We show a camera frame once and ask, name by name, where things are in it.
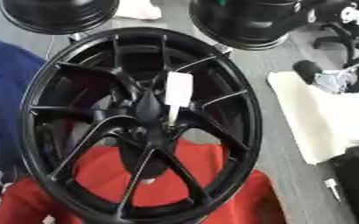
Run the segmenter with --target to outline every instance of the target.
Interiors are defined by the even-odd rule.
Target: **white paper tag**
[[[190,73],[169,73],[167,75],[165,104],[188,107],[194,91],[194,77]]]

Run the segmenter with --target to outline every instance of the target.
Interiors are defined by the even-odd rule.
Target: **glossy black paint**
[[[261,50],[285,40],[274,31],[295,11],[296,0],[193,0],[191,18],[219,42],[235,48]]]
[[[61,35],[101,25],[116,13],[119,0],[0,0],[5,17],[30,32]]]
[[[158,102],[167,72],[194,76],[191,107],[180,111],[168,128],[167,107],[158,119],[140,119],[137,105],[151,91]],[[111,96],[108,108],[94,105]],[[147,101],[146,109],[157,103]],[[56,163],[47,159],[37,129],[60,118],[89,124],[84,136]],[[262,119],[257,98],[239,69],[221,52],[196,38],[156,28],[126,28],[97,33],[59,52],[29,86],[20,112],[25,163],[42,187],[86,221],[97,223],[179,224],[198,222],[229,200],[257,161]],[[192,128],[221,139],[228,160],[216,179],[202,187],[174,156],[173,147]],[[73,177],[75,161],[103,137],[114,137],[132,160],[131,182],[118,203],[100,198]],[[189,198],[154,207],[130,201],[143,179],[155,169],[172,169],[186,184]]]

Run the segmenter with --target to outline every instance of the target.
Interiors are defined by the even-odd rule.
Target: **black wheel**
[[[194,77],[191,106],[179,112],[172,127],[163,103],[169,71]],[[107,97],[108,106],[97,108]],[[65,156],[54,157],[48,149],[58,151],[59,144],[45,136],[66,132],[66,125],[56,123],[64,119],[86,123],[88,130]],[[101,32],[58,53],[29,86],[20,124],[23,155],[32,175],[82,219],[98,223],[202,219],[239,190],[257,161],[262,140],[257,98],[239,69],[211,45],[156,28]],[[190,129],[220,139],[227,152],[223,168],[205,187],[174,154],[177,140]],[[132,175],[117,203],[94,195],[72,173],[77,159],[104,137],[117,140]],[[155,178],[166,169],[183,180],[189,197],[169,205],[133,206],[131,197],[140,179]]]

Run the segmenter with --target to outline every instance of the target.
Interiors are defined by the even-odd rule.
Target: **black wheel rim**
[[[149,55],[151,57],[145,57],[146,54],[143,53],[153,53],[155,57],[152,54]],[[143,60],[160,58],[158,63],[155,62],[158,66],[127,66],[126,60],[134,61],[137,54]],[[146,89],[152,89],[154,94],[159,95],[158,90],[162,90],[160,88],[164,86],[167,71],[192,73],[196,89],[191,107],[181,110],[176,125],[167,131],[168,134],[165,132],[165,138],[170,139],[172,144],[184,131],[198,128],[220,138],[228,148],[228,162],[216,179],[205,188],[198,185],[192,173],[187,171],[172,151],[160,149],[153,140],[151,147],[137,145],[134,139],[116,132],[117,128],[128,129],[129,125],[148,126],[129,110],[110,114],[109,110],[102,112],[100,109],[92,109],[92,105],[98,100],[111,95],[113,87],[120,88],[117,92],[126,95],[126,106],[139,102]],[[75,92],[82,92],[84,88],[79,87],[80,83],[77,83],[73,72],[89,77],[88,83],[85,84],[84,81],[84,85],[91,89],[92,94],[85,94],[83,101],[64,100],[64,95],[70,94],[55,94],[60,92],[61,85],[66,84],[77,86],[79,92]],[[234,109],[239,111],[236,117],[240,120],[234,119],[229,113]],[[85,141],[77,143],[65,159],[50,163],[39,143],[40,132],[37,130],[63,117],[92,123],[90,132],[82,138]],[[165,119],[165,113],[162,113],[160,118],[162,117]],[[202,218],[238,191],[257,161],[262,140],[262,121],[257,98],[239,69],[211,45],[185,34],[157,28],[125,28],[101,32],[58,53],[41,68],[29,86],[21,107],[20,125],[23,156],[32,175],[48,193],[80,217],[99,223],[170,224]],[[79,157],[100,137],[106,135],[117,137],[133,148],[141,149],[136,171],[132,173],[132,183],[120,203],[95,196],[74,181],[72,172],[69,171],[76,159],[73,156]],[[133,206],[129,210],[128,199],[134,193],[133,186],[137,187],[140,181],[138,174],[145,168],[147,160],[143,159],[148,158],[162,161],[179,175],[187,184],[190,199],[164,206]]]

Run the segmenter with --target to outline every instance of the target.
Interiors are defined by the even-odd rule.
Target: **white towel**
[[[120,0],[116,17],[158,19],[162,17],[162,12],[151,0]]]
[[[268,81],[308,164],[316,165],[359,145],[359,94],[329,94],[295,72],[270,73]]]

